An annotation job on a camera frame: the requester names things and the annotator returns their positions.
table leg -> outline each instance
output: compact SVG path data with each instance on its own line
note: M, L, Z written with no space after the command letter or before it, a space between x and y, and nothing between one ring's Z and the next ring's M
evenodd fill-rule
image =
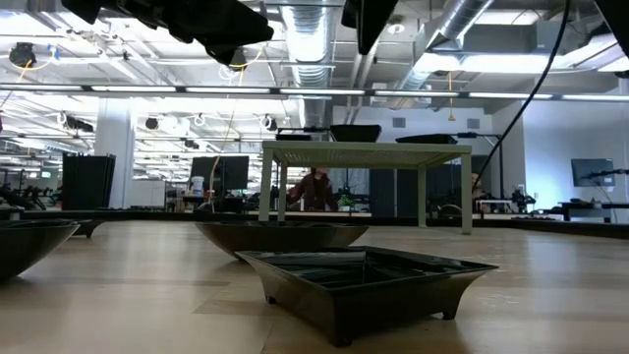
M420 227L426 227L426 168L417 170L417 219Z
M271 203L271 173L273 172L273 150L266 148L262 155L262 180L259 193L258 221L268 221L268 210Z
M279 203L277 207L277 221L286 219L286 183L288 183L288 163L281 163L279 178Z
M461 156L461 228L464 235L472 234L472 156Z

computer monitor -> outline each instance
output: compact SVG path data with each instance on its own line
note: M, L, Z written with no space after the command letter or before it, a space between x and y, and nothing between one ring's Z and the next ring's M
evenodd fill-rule
M212 172L216 157L195 157L190 178L204 178L203 189L209 189L209 175ZM214 169L214 190L247 189L249 179L248 156L221 156Z
M592 177L593 173L612 171L610 158L575 158L572 160L572 178L575 187L614 187L616 179L609 176Z
M224 178L223 188L225 190L247 189L249 181L249 157L248 156L226 156L223 160Z

white table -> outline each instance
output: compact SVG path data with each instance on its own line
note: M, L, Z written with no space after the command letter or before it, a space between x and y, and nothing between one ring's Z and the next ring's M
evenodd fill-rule
M418 171L418 219L426 226L426 169L461 157L462 231L472 233L472 147L430 144L263 142L258 220L268 221L273 161L280 167L279 211L285 219L288 167L414 169Z

black plastic tray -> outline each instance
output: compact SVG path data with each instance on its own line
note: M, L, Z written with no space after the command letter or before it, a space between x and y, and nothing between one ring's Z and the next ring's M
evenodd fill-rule
M238 256L256 270L269 304L319 327L335 346L432 314L453 320L465 289L497 268L373 247Z

black cable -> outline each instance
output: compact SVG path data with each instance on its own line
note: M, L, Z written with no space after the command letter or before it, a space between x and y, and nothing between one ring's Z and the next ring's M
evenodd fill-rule
M529 96L529 98L527 98L524 104L522 104L522 108L520 108L520 110L518 111L518 114L515 115L515 117L513 118L509 126L507 127L507 129L502 134L502 137L500 137L498 142L491 149L489 156L487 157L487 159L485 160L485 163L483 164L483 168L481 168L481 171L479 172L479 178L476 180L476 183L474 183L474 186L472 186L472 191L474 191L477 188L479 181L481 181L481 178L483 177L485 170L489 166L489 162L491 161L491 158L495 155L495 152L502 146L502 142L504 142L505 138L509 135L509 133L511 133L511 130L513 129L515 124L518 123L518 121L522 117L522 114L524 114L524 111L527 109L529 104L531 104L531 101L533 100L533 98L535 98L535 95L538 94L538 91L540 91L540 89L542 88L542 84L544 80L546 79L546 77L548 76L550 69L552 68L552 63L554 62L554 58L557 56L557 53L559 52L559 47L561 46L561 39L563 39L563 35L566 32L566 27L568 25L568 16L570 15L570 3L571 3L571 0L566 0L566 6L563 12L563 18L561 19L561 27L559 28L557 41L554 43L554 47L552 48L552 51L550 52L550 57L548 58L548 64L546 64L546 67L542 72L542 76L540 77L540 79L538 80L538 83L533 88L533 91L531 91L531 95Z

